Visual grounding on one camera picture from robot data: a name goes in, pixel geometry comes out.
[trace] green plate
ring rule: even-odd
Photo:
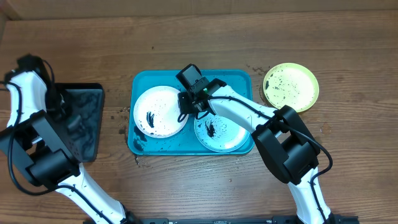
[[[264,94],[275,108],[284,105],[296,112],[309,109],[318,99],[319,85],[313,73],[296,63],[282,63],[267,72]]]

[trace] wooden surface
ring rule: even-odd
[[[130,106],[143,70],[239,68],[254,101],[269,67],[300,63],[317,77],[320,96],[302,114],[334,158],[320,178],[334,213],[361,223],[398,223],[398,11],[142,17],[7,22],[0,74],[30,52],[48,60],[57,82],[99,82],[106,92],[98,157],[85,164],[112,197],[139,217],[242,218],[293,215],[286,185],[254,148],[245,156],[141,157],[127,148],[118,113]],[[0,125],[9,96],[0,93]],[[320,156],[324,168],[326,157]],[[1,223],[81,223],[86,215],[52,193],[22,195],[0,154]]]
[[[393,10],[396,0],[3,0],[12,20],[186,16],[254,12]]]

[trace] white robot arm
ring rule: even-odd
[[[239,99],[247,103],[248,105],[252,106],[256,110],[264,113],[269,117],[275,116],[275,108],[259,105],[237,94],[228,85],[216,90],[212,94],[212,96],[232,96],[235,99]],[[227,99],[209,100],[209,106],[215,114],[234,121],[235,123],[248,130],[250,133],[253,133],[258,125],[268,122],[268,119],[263,118],[262,116],[258,116],[255,112],[237,101]],[[316,167],[314,169],[310,169],[301,178],[299,184],[293,184],[291,182],[288,183],[289,189],[297,206],[297,216],[304,224],[322,224],[324,222],[322,215],[317,207],[315,196],[312,194],[310,185],[310,179],[317,173],[318,168]],[[317,197],[322,207],[323,213],[326,217],[329,217],[330,209],[323,199],[321,188],[318,183],[318,178],[315,179],[314,184],[315,191],[317,193]]]
[[[72,141],[48,117],[46,94],[53,86],[47,72],[44,71],[41,59],[27,55],[19,60],[21,61],[24,63],[22,68],[6,75],[5,86],[11,94],[11,116],[7,129],[0,133],[0,149],[9,156],[7,147],[9,140],[14,138],[11,146],[12,162],[22,175],[33,185],[44,185],[50,190],[64,194],[95,223],[139,223],[131,213],[125,211],[120,202],[111,198],[90,177],[83,164],[79,162],[78,151]],[[58,97],[60,105],[64,103],[61,94],[55,95],[53,99]],[[22,136],[12,134],[16,129],[14,126],[18,114],[21,116],[18,120],[18,130],[23,133]],[[37,144],[36,150],[41,147],[41,152],[30,157],[25,153],[29,143],[23,141],[30,141],[31,145]]]

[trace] blue tray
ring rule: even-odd
[[[175,77],[179,70],[147,70],[136,75],[132,83],[131,110],[129,123],[129,136],[127,145],[130,150],[138,155],[145,156],[217,156],[217,155],[241,155],[250,152],[254,141],[249,138],[239,149],[220,153],[213,152],[203,146],[195,135],[193,129],[193,115],[190,115],[186,125],[177,134],[164,139],[146,136],[136,127],[134,122],[134,105],[146,90],[155,86],[171,86],[180,91],[184,87]],[[250,76],[242,70],[201,70],[203,76],[209,81],[214,78],[225,81],[240,95],[252,100],[252,88]]]

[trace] wooden wall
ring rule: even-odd
[[[3,0],[12,20],[398,9],[397,0]]]

